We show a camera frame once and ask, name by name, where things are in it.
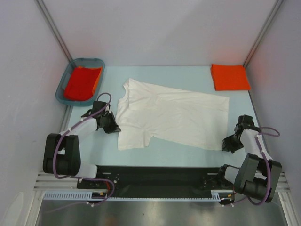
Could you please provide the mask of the white printed t shirt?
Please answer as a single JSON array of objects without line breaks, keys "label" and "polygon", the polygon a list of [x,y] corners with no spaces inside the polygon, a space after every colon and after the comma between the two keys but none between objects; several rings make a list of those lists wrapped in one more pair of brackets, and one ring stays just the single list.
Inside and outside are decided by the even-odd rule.
[{"label": "white printed t shirt", "polygon": [[128,79],[116,121],[118,149],[148,147],[153,137],[219,151],[228,131],[229,97]]}]

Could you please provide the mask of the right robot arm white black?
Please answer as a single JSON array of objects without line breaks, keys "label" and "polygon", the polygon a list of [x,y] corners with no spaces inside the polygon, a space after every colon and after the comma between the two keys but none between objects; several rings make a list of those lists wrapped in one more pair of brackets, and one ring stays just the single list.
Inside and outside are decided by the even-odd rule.
[{"label": "right robot arm white black", "polygon": [[274,161],[265,149],[264,135],[279,137],[280,132],[271,127],[256,127],[252,116],[241,115],[234,134],[222,141],[223,151],[234,154],[243,148],[246,157],[240,167],[220,167],[217,184],[222,189],[232,185],[234,192],[246,196],[253,205],[272,201],[282,172],[281,163]]}]

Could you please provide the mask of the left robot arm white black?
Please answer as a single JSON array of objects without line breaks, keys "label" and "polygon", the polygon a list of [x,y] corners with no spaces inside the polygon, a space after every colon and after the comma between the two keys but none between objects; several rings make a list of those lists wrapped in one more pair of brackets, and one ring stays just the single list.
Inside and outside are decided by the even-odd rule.
[{"label": "left robot arm white black", "polygon": [[97,172],[98,167],[82,161],[80,156],[80,143],[98,129],[103,129],[106,134],[121,131],[111,105],[103,101],[94,101],[92,109],[69,129],[47,136],[43,171],[59,178],[87,178],[93,188],[101,187],[104,177]]}]

